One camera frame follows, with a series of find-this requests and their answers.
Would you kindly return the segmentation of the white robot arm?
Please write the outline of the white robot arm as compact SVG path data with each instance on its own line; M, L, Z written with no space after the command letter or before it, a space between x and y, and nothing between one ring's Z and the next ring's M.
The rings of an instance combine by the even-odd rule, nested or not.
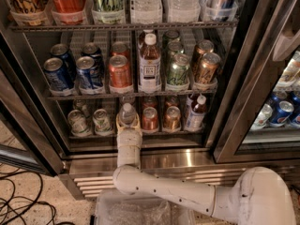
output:
M116 126L118 156L112 180L119 191L157 196L237 225L296 225L291 193L276 172L248 169L233 187L156 177L141 170L140 119L125 123L118 117Z

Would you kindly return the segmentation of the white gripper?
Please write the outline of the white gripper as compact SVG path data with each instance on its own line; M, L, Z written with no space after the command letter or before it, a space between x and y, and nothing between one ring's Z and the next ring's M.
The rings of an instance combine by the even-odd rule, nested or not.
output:
M120 124L119 113L115 117L115 124L117 130L120 130L122 125ZM136 129L141 129L140 116L135 114ZM141 146L143 142L143 135L140 131L133 128L126 128L120 131L117 135L117 166L129 165L132 167L141 167Z

